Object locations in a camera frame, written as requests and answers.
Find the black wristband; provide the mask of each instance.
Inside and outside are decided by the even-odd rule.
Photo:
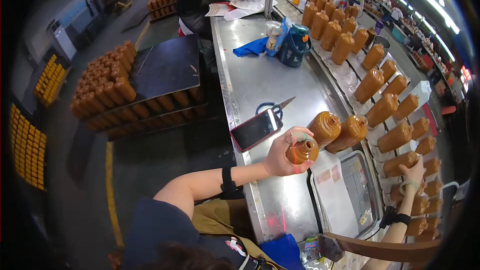
[[[222,180],[220,188],[224,193],[233,193],[237,191],[237,184],[232,181],[231,167],[222,168]]]
[[[410,219],[411,217],[409,215],[405,214],[396,214],[395,217],[392,220],[392,223],[405,223],[405,225],[410,224]]]

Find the wrist strap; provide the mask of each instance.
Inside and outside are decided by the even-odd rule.
[[[220,188],[224,193],[232,193],[237,191],[237,184],[232,181],[231,167],[222,168],[222,180]]]
[[[393,218],[392,220],[392,223],[405,223],[405,225],[409,225],[410,224],[410,219],[411,217],[409,215],[405,215],[405,214],[396,214],[395,217]]]
[[[400,193],[402,195],[405,195],[405,190],[403,189],[403,186],[406,186],[406,185],[412,185],[414,188],[415,188],[415,191],[417,191],[419,189],[419,185],[418,183],[414,182],[413,180],[405,180],[403,183],[401,183],[400,185]]]

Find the hand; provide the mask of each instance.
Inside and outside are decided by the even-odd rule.
[[[278,176],[278,177],[286,177],[292,174],[300,174],[307,171],[309,167],[311,167],[314,162],[309,160],[300,165],[292,164],[285,153],[290,147],[290,143],[287,142],[285,137],[291,137],[291,131],[301,131],[310,136],[314,136],[314,134],[304,127],[292,127],[288,129],[283,135],[279,136],[275,140],[273,140],[272,146],[268,151],[268,155],[264,160],[265,169],[267,170],[268,174],[271,176]]]
[[[420,155],[418,157],[418,161],[415,166],[411,168],[407,168],[405,165],[400,165],[400,170],[403,172],[403,176],[406,180],[414,181],[420,186],[423,180],[423,174],[425,173],[425,169],[423,169],[423,156]]]

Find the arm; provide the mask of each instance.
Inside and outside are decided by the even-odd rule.
[[[423,174],[425,170],[423,169],[423,156],[418,158],[417,164],[412,168],[407,168],[404,165],[400,165],[400,169],[402,170],[405,180],[413,180],[418,185],[422,182]],[[410,216],[412,212],[412,205],[413,199],[415,198],[415,194],[417,190],[411,184],[407,184],[405,186],[405,194],[403,195],[402,204],[400,208],[397,210],[397,214],[405,214]],[[407,232],[407,225],[405,223],[393,223],[388,228],[387,232],[381,239],[382,242],[385,243],[401,243],[403,238],[405,237],[405,232]],[[375,258],[371,258],[365,263],[362,267],[362,270],[384,270],[390,265],[390,261],[387,260],[379,260]]]
[[[311,161],[306,161],[303,164],[294,165],[287,159],[285,152],[289,148],[290,143],[285,138],[290,136],[291,130],[302,131],[311,136],[314,135],[310,130],[303,127],[293,127],[287,130],[273,141],[264,162],[233,167],[231,169],[232,180],[237,186],[270,176],[289,176],[303,173],[313,164]],[[169,182],[153,199],[165,201],[178,207],[191,219],[194,214],[194,201],[220,194],[222,192],[220,187],[222,183],[222,169],[192,172]]]

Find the blue cloth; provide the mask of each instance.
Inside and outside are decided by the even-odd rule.
[[[261,52],[265,51],[267,41],[268,37],[256,39],[255,41],[252,41],[248,44],[234,49],[233,53],[236,54],[237,57],[243,57],[247,54],[256,54],[257,56],[259,56]]]
[[[305,270],[300,261],[300,249],[291,233],[278,240],[261,244],[260,249],[285,269]]]

